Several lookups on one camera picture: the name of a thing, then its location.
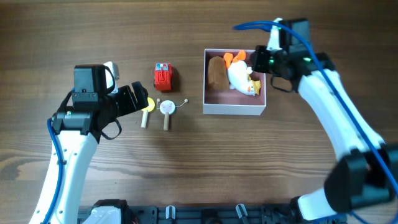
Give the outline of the pink box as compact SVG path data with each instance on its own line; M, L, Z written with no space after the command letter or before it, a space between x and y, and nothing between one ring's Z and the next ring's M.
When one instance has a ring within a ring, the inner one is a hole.
M260 95L249 96L238 90L209 90L208 64L215 56L222 57L226 52L236 55L239 49L205 49L203 62L203 113L223 115L259 116L267 106L266 74L253 72L251 78L261 81Z

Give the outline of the white duck plush toy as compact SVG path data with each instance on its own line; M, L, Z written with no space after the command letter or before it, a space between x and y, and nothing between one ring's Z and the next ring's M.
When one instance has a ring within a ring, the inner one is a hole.
M253 70L245 62L246 52L244 50L240 50L235 56L227 52L223 55L223 59L230 89L238 90L240 93L249 96L260 94L261 81L251 78Z

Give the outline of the brown plush toy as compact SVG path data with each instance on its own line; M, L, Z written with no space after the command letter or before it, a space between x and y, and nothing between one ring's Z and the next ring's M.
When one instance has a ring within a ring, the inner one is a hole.
M229 80L224 59L212 57L208 63L207 87L209 90L224 91L229 89Z

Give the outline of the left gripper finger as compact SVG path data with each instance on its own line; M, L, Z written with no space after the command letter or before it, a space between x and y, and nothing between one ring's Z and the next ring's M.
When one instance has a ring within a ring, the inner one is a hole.
M137 110L143 110L147 108L149 105L148 99L146 96L140 97L137 99L136 108Z
M147 90L142 86L141 82L133 82L131 85L136 98L147 98Z

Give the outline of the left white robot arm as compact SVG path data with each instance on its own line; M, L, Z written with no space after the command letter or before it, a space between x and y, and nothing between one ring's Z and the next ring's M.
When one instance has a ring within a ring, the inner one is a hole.
M148 106L140 82L118 87L114 62L77 65L74 86L47 121L52 155L31 223L76 223L89 164L107 125Z

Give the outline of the red toy car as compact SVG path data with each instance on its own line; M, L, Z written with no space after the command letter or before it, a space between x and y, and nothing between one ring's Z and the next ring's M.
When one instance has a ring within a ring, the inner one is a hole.
M171 91L173 86L171 63L160 62L154 67L154 88L157 91Z

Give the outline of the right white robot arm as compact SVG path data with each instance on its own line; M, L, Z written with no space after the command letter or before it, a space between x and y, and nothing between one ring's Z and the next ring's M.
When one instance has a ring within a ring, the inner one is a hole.
M291 219L318 223L397 197L397 146L387 145L363 119L345 92L333 62L315 53L306 19L254 21L239 29L268 32L267 45L251 56L253 69L283 78L312 108L325 129L336 166L323 186L292 199Z

